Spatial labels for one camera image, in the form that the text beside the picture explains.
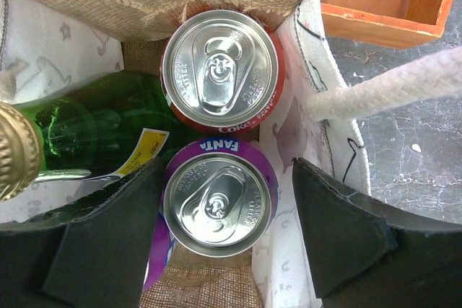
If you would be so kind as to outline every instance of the bottle cap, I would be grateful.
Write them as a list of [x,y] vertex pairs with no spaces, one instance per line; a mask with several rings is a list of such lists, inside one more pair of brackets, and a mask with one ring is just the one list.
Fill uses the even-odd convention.
[[19,195],[40,171],[40,142],[33,125],[0,102],[0,201]]

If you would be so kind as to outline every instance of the bag handle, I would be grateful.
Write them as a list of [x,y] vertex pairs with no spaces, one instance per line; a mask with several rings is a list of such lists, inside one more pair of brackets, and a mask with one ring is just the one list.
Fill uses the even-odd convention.
[[411,102],[462,96],[462,47],[391,69],[353,87],[313,94],[305,112],[314,121],[352,119]]

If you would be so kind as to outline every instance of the can rim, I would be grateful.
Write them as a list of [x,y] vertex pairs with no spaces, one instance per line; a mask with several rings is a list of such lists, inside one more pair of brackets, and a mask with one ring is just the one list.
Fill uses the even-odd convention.
[[[172,64],[174,60],[172,58],[175,57],[175,48],[180,47],[186,36],[190,32],[194,31],[198,26],[204,25],[205,22],[213,22],[218,19],[237,22],[240,25],[245,25],[249,30],[254,31],[254,37],[261,40],[262,47],[266,49],[267,56],[271,58],[271,62],[268,64],[270,67],[270,83],[266,85],[263,96],[254,105],[233,116],[212,116],[196,112],[192,107],[183,101],[173,78]],[[200,125],[212,128],[221,128],[224,126],[232,127],[245,123],[248,120],[252,120],[267,106],[268,101],[271,99],[274,91],[277,88],[278,78],[280,78],[278,60],[279,56],[273,40],[265,28],[262,27],[261,24],[254,18],[236,10],[214,9],[192,16],[173,33],[167,45],[165,46],[165,51],[162,56],[161,78],[163,80],[165,92],[169,98],[169,101],[187,118]]]
[[[244,164],[245,168],[253,174],[256,181],[261,186],[261,199],[262,199],[262,217],[258,221],[252,230],[246,234],[245,237],[229,245],[208,245],[204,242],[194,239],[188,232],[186,232],[180,223],[176,220],[175,214],[172,212],[170,197],[173,196],[175,191],[175,183],[182,177],[181,173],[184,173],[188,170],[189,167],[197,164],[207,157],[224,157],[227,159],[232,159],[234,162]],[[165,186],[164,197],[163,197],[163,208],[164,208],[164,218],[169,230],[172,232],[173,236],[181,243],[184,247],[190,251],[203,255],[209,256],[212,258],[227,258],[229,256],[237,255],[246,250],[252,248],[255,243],[260,239],[261,235],[266,231],[268,225],[271,222],[271,192],[268,186],[268,183],[264,179],[263,175],[258,171],[258,169],[248,160],[239,157],[230,153],[222,152],[213,152],[213,153],[204,153],[198,156],[194,156],[189,160],[182,163],[174,173],[172,173],[169,178],[167,185]]]

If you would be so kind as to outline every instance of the bottle label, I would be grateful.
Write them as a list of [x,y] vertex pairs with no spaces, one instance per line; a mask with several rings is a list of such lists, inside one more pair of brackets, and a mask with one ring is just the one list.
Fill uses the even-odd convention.
[[127,176],[154,158],[163,148],[168,135],[169,132],[167,131],[144,128],[135,149],[118,170],[108,175],[93,177],[88,180],[118,180],[123,176]]

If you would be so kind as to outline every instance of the gray surface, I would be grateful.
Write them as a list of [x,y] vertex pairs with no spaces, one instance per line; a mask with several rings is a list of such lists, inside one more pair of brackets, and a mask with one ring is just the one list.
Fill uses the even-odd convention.
[[[430,53],[462,45],[462,0],[440,40],[394,50],[329,38],[348,84],[371,79]],[[462,100],[418,102],[359,119],[370,160],[372,195],[423,216],[462,224]],[[421,153],[412,149],[418,144]]]

